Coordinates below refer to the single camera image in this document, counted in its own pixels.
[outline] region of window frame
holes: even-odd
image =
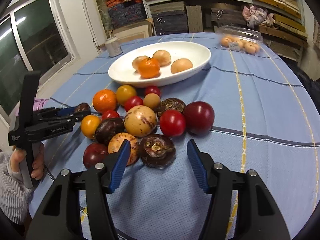
[[[23,49],[20,36],[17,30],[15,15],[14,13],[21,8],[27,6],[28,4],[34,2],[36,0],[19,0],[13,5],[9,6],[4,12],[3,16],[0,19],[0,24],[7,20],[8,17],[11,19],[11,28],[12,33],[16,41],[16,45],[18,47],[18,51],[21,57],[21,60],[24,62],[27,71],[33,71],[33,68],[28,60],[27,54]],[[78,53],[76,52],[75,45],[72,41],[70,32],[68,30],[67,24],[63,17],[62,9],[59,4],[59,0],[49,0],[50,9],[58,29],[59,35],[62,39],[63,45],[65,46],[68,55],[64,57],[61,61],[59,61],[56,65],[54,65],[50,70],[48,70],[41,78],[39,82],[39,87],[43,86],[55,73],[57,73],[62,67],[66,64],[72,62],[75,58],[78,58]],[[19,106],[19,102],[12,110],[10,115],[7,115],[4,109],[0,105],[0,115],[4,118],[4,120],[9,124],[10,119],[15,115],[15,112]]]

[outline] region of orange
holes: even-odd
[[[93,140],[96,129],[100,123],[101,119],[99,117],[90,114],[82,119],[80,128],[84,136]]]
[[[99,113],[104,113],[107,110],[115,110],[118,102],[113,91],[104,89],[94,95],[92,104]]]
[[[123,85],[117,89],[116,97],[121,106],[124,106],[126,101],[137,95],[136,90],[129,85]]]
[[[139,74],[143,78],[153,78],[160,73],[160,63],[155,58],[145,58],[138,65]]]

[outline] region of bowl rim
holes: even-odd
[[[166,76],[166,77],[155,77],[155,78],[148,78],[148,79],[142,79],[142,80],[139,80],[139,81],[123,81],[123,80],[119,80],[115,77],[113,77],[112,75],[112,72],[115,71],[115,70],[112,70],[112,66],[116,64],[116,62],[118,60],[120,60],[123,56],[125,56],[127,53],[131,53],[131,52],[134,52],[135,50],[138,50],[138,49],[141,49],[141,48],[144,48],[144,47],[150,47],[150,46],[153,46],[155,44],[159,44],[159,43],[153,43],[153,44],[149,44],[149,45],[146,45],[146,46],[142,46],[140,48],[136,48],[134,50],[131,50],[125,54],[123,54],[121,57],[117,58],[109,67],[109,70],[108,70],[108,75],[109,77],[115,81],[115,82],[118,82],[118,83],[130,83],[130,84],[141,84],[141,83],[147,83],[147,82],[154,82],[154,81],[160,81],[160,80],[164,80],[164,79],[167,79],[167,78],[171,78],[171,77],[175,77],[175,76],[179,76],[179,75],[182,75],[184,73],[191,73],[193,71],[196,71],[198,70],[199,68],[203,67],[206,63],[208,63],[208,61],[210,60],[211,58],[211,51],[204,45],[201,45],[199,43],[196,43],[196,42],[191,42],[191,41],[165,41],[165,42],[161,42],[161,44],[164,44],[164,43],[192,43],[192,44],[196,44],[197,46],[200,46],[200,47],[203,47],[205,48],[208,52],[209,52],[209,55],[208,57],[203,61],[202,64],[200,64],[199,66],[197,67],[193,67],[193,68],[189,68],[187,70],[183,70],[181,72],[178,72],[178,73],[175,73],[175,74],[171,74],[171,76]]]

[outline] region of can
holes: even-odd
[[[111,37],[107,39],[105,45],[110,57],[115,57],[122,53],[122,49],[117,37]]]

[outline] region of white wall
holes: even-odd
[[[308,48],[304,50],[300,68],[307,73],[311,79],[317,80],[320,77],[320,59],[317,54],[317,49],[315,50],[313,46],[314,15],[307,3],[304,0],[302,0],[302,2],[306,33],[308,34]]]
[[[59,0],[59,4],[75,44],[78,57],[71,65],[66,65],[42,86],[37,94],[39,98],[49,98],[73,73],[98,55],[84,15],[82,0]],[[7,132],[8,126],[0,118],[0,149],[2,150],[9,149]]]

